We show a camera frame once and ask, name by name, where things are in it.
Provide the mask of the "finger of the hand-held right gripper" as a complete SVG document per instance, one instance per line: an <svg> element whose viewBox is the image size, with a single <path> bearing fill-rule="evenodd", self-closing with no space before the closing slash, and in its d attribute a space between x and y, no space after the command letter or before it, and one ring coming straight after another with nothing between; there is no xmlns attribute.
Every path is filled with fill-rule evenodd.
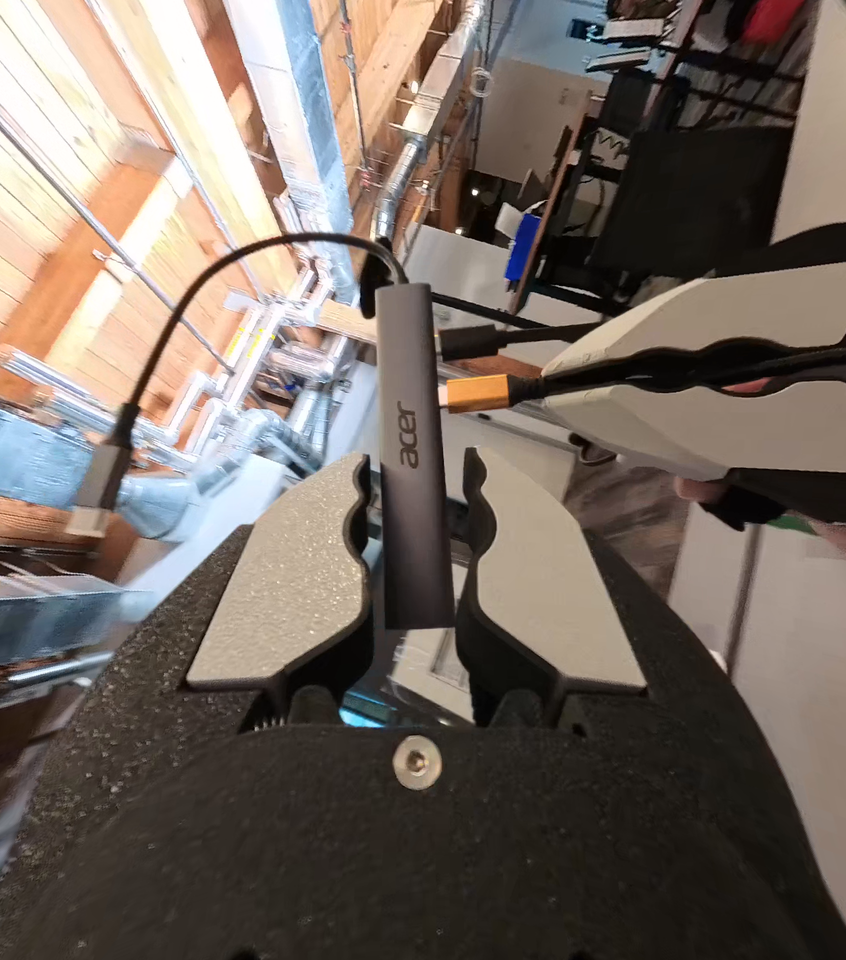
<svg viewBox="0 0 846 960"><path fill-rule="evenodd" d="M731 341L829 347L846 335L846 274L696 279L609 318L550 360L544 378L650 350L698 352Z"/></svg>
<svg viewBox="0 0 846 960"><path fill-rule="evenodd" d="M846 368L769 392L589 387L548 396L570 431L624 462L697 481L732 470L846 474Z"/></svg>

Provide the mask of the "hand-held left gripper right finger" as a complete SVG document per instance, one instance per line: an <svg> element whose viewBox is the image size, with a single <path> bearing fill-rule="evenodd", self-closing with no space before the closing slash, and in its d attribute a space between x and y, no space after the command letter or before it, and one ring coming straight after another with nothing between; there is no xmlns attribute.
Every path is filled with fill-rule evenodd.
<svg viewBox="0 0 846 960"><path fill-rule="evenodd" d="M457 655L484 693L642 693L647 682L585 534L486 446L464 454L471 558Z"/></svg>

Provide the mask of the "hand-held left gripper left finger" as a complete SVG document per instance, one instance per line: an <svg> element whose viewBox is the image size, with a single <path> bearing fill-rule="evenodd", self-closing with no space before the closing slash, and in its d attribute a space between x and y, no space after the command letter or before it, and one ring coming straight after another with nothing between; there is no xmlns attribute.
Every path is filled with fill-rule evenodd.
<svg viewBox="0 0 846 960"><path fill-rule="evenodd" d="M275 500L252 532L186 674L194 690L345 694L371 666L370 460L347 454Z"/></svg>

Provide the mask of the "grey usb hub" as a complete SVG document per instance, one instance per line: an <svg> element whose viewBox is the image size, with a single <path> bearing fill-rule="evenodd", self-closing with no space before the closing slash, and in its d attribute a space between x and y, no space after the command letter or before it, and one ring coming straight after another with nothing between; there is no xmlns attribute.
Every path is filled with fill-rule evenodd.
<svg viewBox="0 0 846 960"><path fill-rule="evenodd" d="M376 308L385 627L445 629L455 595L431 289L384 287Z"/></svg>

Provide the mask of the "dark rectangular panel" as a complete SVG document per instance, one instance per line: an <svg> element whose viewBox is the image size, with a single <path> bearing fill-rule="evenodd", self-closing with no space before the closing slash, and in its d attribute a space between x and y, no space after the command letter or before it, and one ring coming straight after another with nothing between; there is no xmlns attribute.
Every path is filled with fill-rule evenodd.
<svg viewBox="0 0 846 960"><path fill-rule="evenodd" d="M635 133L587 266L687 281L768 246L792 140L782 126Z"/></svg>

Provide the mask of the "blue box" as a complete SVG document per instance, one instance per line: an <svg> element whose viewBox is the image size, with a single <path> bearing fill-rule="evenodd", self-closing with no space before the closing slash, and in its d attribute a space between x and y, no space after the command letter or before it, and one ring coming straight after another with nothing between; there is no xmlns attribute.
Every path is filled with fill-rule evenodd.
<svg viewBox="0 0 846 960"><path fill-rule="evenodd" d="M521 280L531 259L540 225L541 216L529 211L522 213L512 238L504 270L504 278L508 284L517 284Z"/></svg>

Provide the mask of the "silver ventilation duct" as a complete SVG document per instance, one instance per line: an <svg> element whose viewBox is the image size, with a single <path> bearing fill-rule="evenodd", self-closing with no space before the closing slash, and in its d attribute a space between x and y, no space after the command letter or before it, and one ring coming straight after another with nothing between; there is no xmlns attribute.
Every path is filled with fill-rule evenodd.
<svg viewBox="0 0 846 960"><path fill-rule="evenodd" d="M454 30L437 50L403 125L404 146L381 186L373 208L370 237L395 248L398 213L417 168L439 140L473 65L489 1L467 1Z"/></svg>

